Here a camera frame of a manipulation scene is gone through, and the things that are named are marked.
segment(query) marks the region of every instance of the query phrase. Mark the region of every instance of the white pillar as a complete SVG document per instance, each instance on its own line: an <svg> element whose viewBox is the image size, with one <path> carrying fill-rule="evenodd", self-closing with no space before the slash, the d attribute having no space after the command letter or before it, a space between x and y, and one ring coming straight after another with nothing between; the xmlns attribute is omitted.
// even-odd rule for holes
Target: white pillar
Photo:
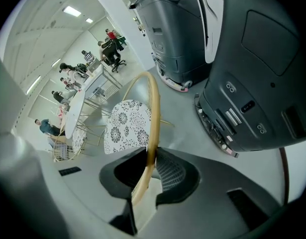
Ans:
<svg viewBox="0 0 306 239"><path fill-rule="evenodd" d="M117 27L121 29L143 70L147 71L154 67L155 63L151 56L152 47L148 38L145 38L138 30L137 24L130 16L123 0L99 0L99 2L111 16Z"/></svg>

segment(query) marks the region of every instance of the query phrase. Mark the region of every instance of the office chair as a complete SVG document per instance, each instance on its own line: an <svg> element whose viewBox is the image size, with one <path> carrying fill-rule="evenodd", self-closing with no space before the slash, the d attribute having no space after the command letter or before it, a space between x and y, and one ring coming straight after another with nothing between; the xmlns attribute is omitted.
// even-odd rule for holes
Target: office chair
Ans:
<svg viewBox="0 0 306 239"><path fill-rule="evenodd" d="M125 60L121 60L121 55L117 52L116 44L110 43L108 46L103 50L103 54L106 56L108 60L108 65L114 65L112 72L117 71L119 65L126 65L123 62L126 62Z"/></svg>

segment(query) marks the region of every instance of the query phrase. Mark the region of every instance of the ceiling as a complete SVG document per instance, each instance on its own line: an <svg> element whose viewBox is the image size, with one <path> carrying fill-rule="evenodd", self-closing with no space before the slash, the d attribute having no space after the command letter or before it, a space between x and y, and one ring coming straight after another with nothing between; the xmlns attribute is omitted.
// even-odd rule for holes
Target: ceiling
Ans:
<svg viewBox="0 0 306 239"><path fill-rule="evenodd" d="M75 17L62 12L68 5L82 14ZM27 0L11 28L3 63L26 91L38 76L50 72L82 32L104 16L98 0Z"/></svg>

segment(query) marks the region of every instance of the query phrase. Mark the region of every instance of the person in blue shirt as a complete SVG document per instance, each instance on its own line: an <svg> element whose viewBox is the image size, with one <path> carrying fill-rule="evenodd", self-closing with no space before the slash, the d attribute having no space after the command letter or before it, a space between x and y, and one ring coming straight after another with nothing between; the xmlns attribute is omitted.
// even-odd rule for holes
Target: person in blue shirt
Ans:
<svg viewBox="0 0 306 239"><path fill-rule="evenodd" d="M49 119L44 119L42 121L39 121L38 119L36 119L34 121L34 123L36 123L40 129L41 132L43 132L44 134L50 136L50 135L54 135L54 136L58 136L60 134L60 129L54 125L52 125L49 122Z"/></svg>

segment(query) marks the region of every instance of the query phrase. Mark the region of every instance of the floor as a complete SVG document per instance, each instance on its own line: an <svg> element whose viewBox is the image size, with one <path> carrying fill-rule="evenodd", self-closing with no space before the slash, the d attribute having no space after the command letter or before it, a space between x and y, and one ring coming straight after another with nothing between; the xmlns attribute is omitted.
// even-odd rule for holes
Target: floor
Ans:
<svg viewBox="0 0 306 239"><path fill-rule="evenodd" d="M123 84L123 88L115 93L102 108L111 111L122 100L127 89L127 81L140 72L139 65L131 61L120 72L114 73L115 77ZM177 92L166 86L159 78L156 68L150 70L155 76L161 96L162 118L171 122L175 127L161 124L159 146L167 147L191 153L193 155L217 160L237 169L257 184L265 188L279 203L283 202L284 178L282 162L279 151L265 150L240 153L238 158L233 158L222 153L208 137L199 122L193 106L195 93L201 93L204 81L192 86L187 93ZM145 103L147 100L147 82L140 80L129 93L128 99L134 99ZM90 110L94 115L100 115L100 111ZM86 125L105 125L107 116L93 116L85 120ZM92 127L97 133L102 133L104 127ZM99 147L87 146L86 152L90 156L101 155L105 158L103 141Z"/></svg>

